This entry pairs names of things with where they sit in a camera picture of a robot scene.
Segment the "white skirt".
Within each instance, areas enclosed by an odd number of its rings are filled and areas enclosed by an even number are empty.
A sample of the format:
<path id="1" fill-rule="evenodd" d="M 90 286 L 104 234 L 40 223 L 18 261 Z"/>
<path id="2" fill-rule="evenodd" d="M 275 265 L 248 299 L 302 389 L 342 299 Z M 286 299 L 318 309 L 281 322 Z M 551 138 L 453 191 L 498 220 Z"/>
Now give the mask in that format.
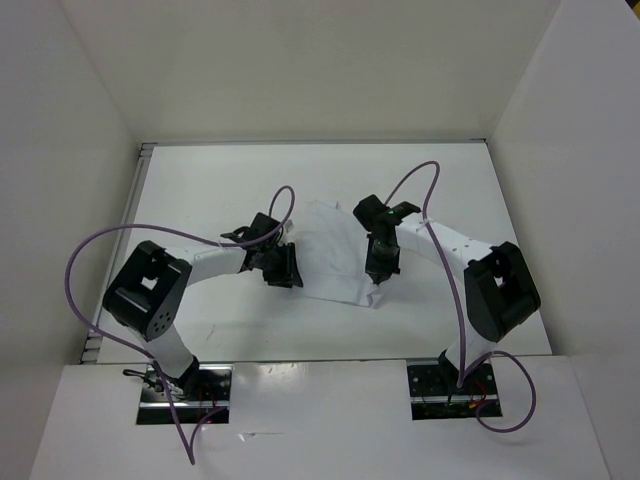
<path id="1" fill-rule="evenodd" d="M 300 298 L 374 308 L 386 289 L 365 272 L 367 233 L 336 201 L 312 201 L 295 232 Z"/>

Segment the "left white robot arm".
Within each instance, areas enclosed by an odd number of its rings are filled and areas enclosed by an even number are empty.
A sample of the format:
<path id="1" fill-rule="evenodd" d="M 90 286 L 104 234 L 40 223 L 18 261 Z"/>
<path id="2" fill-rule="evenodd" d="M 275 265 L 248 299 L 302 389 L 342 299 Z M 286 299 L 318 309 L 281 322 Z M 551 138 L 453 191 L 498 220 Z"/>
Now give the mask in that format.
<path id="1" fill-rule="evenodd" d="M 223 234 L 222 245 L 170 250 L 144 241 L 107 288 L 103 308 L 157 361 L 163 386 L 176 399 L 188 399 L 210 382 L 174 326 L 188 286 L 255 269 L 269 286 L 304 286 L 295 244 L 283 240 L 278 225 L 258 213 L 250 225 Z"/>

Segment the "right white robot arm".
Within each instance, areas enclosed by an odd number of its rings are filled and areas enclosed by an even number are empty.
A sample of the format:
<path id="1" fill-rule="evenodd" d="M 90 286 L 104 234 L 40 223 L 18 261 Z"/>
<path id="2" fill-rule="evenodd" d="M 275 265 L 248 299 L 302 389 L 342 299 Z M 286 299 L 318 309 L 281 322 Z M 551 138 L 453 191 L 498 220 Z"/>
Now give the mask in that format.
<path id="1" fill-rule="evenodd" d="M 438 380 L 450 393 L 473 381 L 473 370 L 515 327 L 539 310 L 541 298 L 519 247 L 474 240 L 402 202 L 388 207 L 375 195 L 353 210 L 367 232 L 365 272 L 379 285 L 400 272 L 408 250 L 443 268 L 452 288 L 458 339 L 441 356 Z"/>

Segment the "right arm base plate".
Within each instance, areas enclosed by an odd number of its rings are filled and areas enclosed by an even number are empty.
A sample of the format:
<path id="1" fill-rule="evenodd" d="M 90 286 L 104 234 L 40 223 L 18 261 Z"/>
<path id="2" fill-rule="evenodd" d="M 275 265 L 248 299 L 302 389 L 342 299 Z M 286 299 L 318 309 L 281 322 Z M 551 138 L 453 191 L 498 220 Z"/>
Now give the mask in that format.
<path id="1" fill-rule="evenodd" d="M 406 365 L 412 419 L 449 420 L 501 417 L 498 389 L 490 364 L 466 377 L 461 388 L 449 384 L 436 359 Z"/>

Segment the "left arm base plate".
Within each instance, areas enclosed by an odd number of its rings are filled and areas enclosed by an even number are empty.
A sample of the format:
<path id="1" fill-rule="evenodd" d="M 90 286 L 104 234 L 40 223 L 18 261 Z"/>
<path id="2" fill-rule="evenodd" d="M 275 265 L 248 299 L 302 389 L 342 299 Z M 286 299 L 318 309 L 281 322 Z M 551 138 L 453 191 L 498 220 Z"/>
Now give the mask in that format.
<path id="1" fill-rule="evenodd" d="M 169 425 L 173 423 L 170 402 L 181 423 L 195 425 L 205 419 L 207 424 L 229 422 L 233 367 L 225 364 L 203 364 L 195 386 L 180 388 L 170 378 L 166 380 L 170 396 L 151 365 L 145 371 L 124 369 L 123 375 L 142 381 L 138 406 L 138 425 Z"/>

